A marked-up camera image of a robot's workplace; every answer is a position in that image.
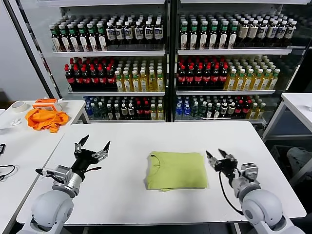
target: yellow bottle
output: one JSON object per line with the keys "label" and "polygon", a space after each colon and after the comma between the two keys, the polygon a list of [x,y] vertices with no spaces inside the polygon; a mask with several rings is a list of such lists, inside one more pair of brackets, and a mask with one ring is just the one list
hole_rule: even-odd
{"label": "yellow bottle", "polygon": [[158,92],[162,92],[164,90],[164,79],[162,76],[162,70],[157,70],[157,88]]}
{"label": "yellow bottle", "polygon": [[141,91],[140,82],[136,70],[132,71],[132,83],[133,83],[133,91],[140,92]]}
{"label": "yellow bottle", "polygon": [[145,70],[141,70],[140,73],[141,73],[141,76],[140,76],[141,91],[147,92],[148,83],[147,83],[147,76],[145,74]]}
{"label": "yellow bottle", "polygon": [[233,85],[235,82],[236,69],[232,69],[231,73],[228,74],[226,82],[224,85],[224,90],[233,90]]}
{"label": "yellow bottle", "polygon": [[154,70],[150,70],[149,75],[149,84],[148,84],[148,91],[149,92],[156,92],[157,91],[157,83],[155,79],[155,72]]}
{"label": "yellow bottle", "polygon": [[265,90],[267,88],[268,82],[271,78],[272,78],[271,69],[268,68],[265,71],[264,76],[262,76],[262,78],[261,78],[261,82],[259,84],[258,90]]}
{"label": "yellow bottle", "polygon": [[263,69],[259,68],[257,75],[252,78],[252,82],[250,83],[250,86],[249,86],[250,90],[258,90],[262,76],[263,76]]}
{"label": "yellow bottle", "polygon": [[249,90],[250,83],[252,82],[254,76],[254,70],[249,69],[247,74],[244,76],[244,81],[242,84],[242,90]]}
{"label": "yellow bottle", "polygon": [[262,119],[265,106],[266,104],[264,102],[260,104],[260,107],[255,112],[254,119]]}
{"label": "yellow bottle", "polygon": [[276,68],[273,72],[273,76],[272,78],[269,80],[268,82],[268,85],[267,85],[267,88],[266,90],[273,90],[274,89],[274,86],[277,82],[277,77],[278,77],[278,74],[281,70],[279,70],[278,68]]}
{"label": "yellow bottle", "polygon": [[130,86],[130,78],[129,78],[128,71],[123,71],[123,84],[125,87],[125,92],[130,92],[131,86]]}
{"label": "yellow bottle", "polygon": [[241,90],[244,81],[245,69],[240,69],[239,73],[235,76],[233,90]]}

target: bottle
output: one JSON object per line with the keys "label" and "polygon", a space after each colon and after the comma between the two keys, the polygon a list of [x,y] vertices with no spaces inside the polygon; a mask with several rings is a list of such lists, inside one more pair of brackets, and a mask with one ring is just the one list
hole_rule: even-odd
{"label": "bottle", "polygon": [[224,90],[231,91],[233,90],[233,85],[235,82],[236,69],[232,69],[231,73],[228,74],[227,80],[224,85]]}
{"label": "bottle", "polygon": [[198,114],[198,102],[194,102],[194,106],[191,109],[191,119],[197,119]]}
{"label": "bottle", "polygon": [[154,37],[156,44],[162,44],[163,29],[162,25],[160,24],[160,21],[156,21],[156,26],[154,27]]}
{"label": "bottle", "polygon": [[277,79],[278,79],[277,77],[278,77],[278,74],[279,74],[280,71],[281,71],[281,70],[278,69],[278,68],[276,68],[276,69],[274,70],[273,76],[272,76],[272,78],[269,80],[266,90],[274,90],[274,86],[275,86],[275,84],[276,84],[276,82],[277,82]]}
{"label": "bottle", "polygon": [[247,41],[252,42],[257,35],[258,32],[258,21],[254,20],[252,25],[250,25],[248,33],[247,33]]}
{"label": "bottle", "polygon": [[236,103],[235,106],[235,111],[234,111],[234,117],[239,117],[240,116],[240,112],[243,109],[243,100],[239,100],[238,103]]}
{"label": "bottle", "polygon": [[115,45],[116,44],[116,32],[115,32],[115,28],[112,26],[112,23],[110,22],[107,23],[106,33],[107,33],[108,43],[111,45]]}
{"label": "bottle", "polygon": [[214,107],[214,118],[218,118],[220,115],[221,104],[218,102]]}
{"label": "bottle", "polygon": [[60,33],[61,33],[61,39],[62,39],[62,42],[64,44],[65,50],[67,52],[70,52],[73,45],[72,45],[72,42],[69,39],[69,36],[67,35],[66,29],[65,29],[65,25],[64,24],[60,24],[58,26],[58,28],[59,28]]}
{"label": "bottle", "polygon": [[272,74],[271,74],[271,69],[268,68],[264,72],[264,76],[262,76],[261,82],[259,84],[258,90],[265,90],[267,88],[267,85],[269,83],[269,80],[271,80]]}
{"label": "bottle", "polygon": [[257,109],[258,109],[258,103],[254,102],[252,109],[246,115],[246,119],[254,119],[254,115]]}
{"label": "bottle", "polygon": [[249,90],[249,86],[252,82],[253,75],[254,75],[254,70],[249,69],[247,74],[244,76],[244,81],[242,84],[242,90],[244,90],[244,91]]}
{"label": "bottle", "polygon": [[293,38],[293,34],[296,30],[297,21],[291,22],[291,24],[287,27],[286,33],[284,35],[284,42],[288,43]]}
{"label": "bottle", "polygon": [[199,49],[203,50],[206,48],[206,41],[207,41],[207,21],[203,21],[201,23],[201,29],[199,33]]}
{"label": "bottle", "polygon": [[193,66],[189,67],[189,70],[186,74],[186,84],[187,86],[193,85],[193,79],[194,79],[194,72],[193,72]]}
{"label": "bottle", "polygon": [[140,71],[140,84],[141,84],[141,91],[142,92],[147,92],[147,76],[145,74],[144,70]]}
{"label": "bottle", "polygon": [[236,77],[235,77],[235,82],[233,85],[234,90],[241,90],[242,89],[242,84],[244,81],[244,75],[245,75],[245,69],[240,69],[239,74],[236,74]]}
{"label": "bottle", "polygon": [[119,105],[116,103],[116,104],[114,105],[114,107],[115,107],[115,118],[116,118],[116,120],[121,120],[121,119],[120,119],[120,109],[119,109]]}
{"label": "bottle", "polygon": [[238,27],[238,21],[233,21],[232,27],[231,27],[231,32],[229,33],[229,45],[228,49],[233,49],[235,45],[235,40],[237,36],[237,27]]}
{"label": "bottle", "polygon": [[123,71],[123,85],[125,87],[125,92],[131,92],[130,78],[128,71]]}
{"label": "bottle", "polygon": [[217,36],[217,33],[216,33],[217,27],[218,27],[218,21],[213,21],[212,25],[211,25],[211,31],[209,34],[209,47],[208,47],[208,49],[210,49],[210,50],[215,48],[215,41],[216,41],[216,36]]}
{"label": "bottle", "polygon": [[238,42],[246,42],[246,37],[247,37],[248,30],[249,30],[248,23],[249,23],[248,20],[244,20],[241,26],[239,27],[238,39],[237,39]]}
{"label": "bottle", "polygon": [[181,44],[181,50],[185,50],[186,49],[186,45],[187,45],[187,21],[183,21],[182,22],[182,27],[181,27],[181,32],[180,32],[180,44]]}
{"label": "bottle", "polygon": [[223,21],[221,31],[220,31],[220,40],[219,41],[219,49],[224,49],[225,47],[225,42],[227,41],[227,36],[228,36],[228,21]]}
{"label": "bottle", "polygon": [[266,104],[264,102],[260,104],[260,107],[255,112],[254,119],[262,119],[265,106]]}
{"label": "bottle", "polygon": [[197,21],[193,21],[190,32],[190,50],[194,50],[196,48],[196,42],[197,42]]}

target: metal shelf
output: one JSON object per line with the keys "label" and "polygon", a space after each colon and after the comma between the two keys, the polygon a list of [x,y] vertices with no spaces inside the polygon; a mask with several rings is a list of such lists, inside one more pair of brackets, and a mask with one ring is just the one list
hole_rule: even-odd
{"label": "metal shelf", "polygon": [[298,4],[306,5],[311,0],[181,0],[181,3],[262,3],[262,4]]}
{"label": "metal shelf", "polygon": [[54,57],[164,56],[165,50],[54,52]]}
{"label": "metal shelf", "polygon": [[142,97],[142,96],[165,96],[165,92],[68,92],[68,95],[71,96],[134,96],[134,97]]}
{"label": "metal shelf", "polygon": [[178,50],[179,55],[287,55],[292,49]]}
{"label": "metal shelf", "polygon": [[165,0],[38,0],[40,7],[164,4]]}
{"label": "metal shelf", "polygon": [[227,90],[209,90],[209,91],[176,91],[178,96],[183,95],[267,95],[273,94],[275,90],[247,90],[247,91],[227,91]]}

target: orange object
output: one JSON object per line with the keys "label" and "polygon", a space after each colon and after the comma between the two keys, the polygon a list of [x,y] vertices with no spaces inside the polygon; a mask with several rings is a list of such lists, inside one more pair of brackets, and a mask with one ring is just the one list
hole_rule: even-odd
{"label": "orange object", "polygon": [[51,133],[57,133],[59,126],[68,122],[69,116],[62,111],[33,109],[26,114],[25,119],[28,120],[28,126],[35,130],[49,129]]}

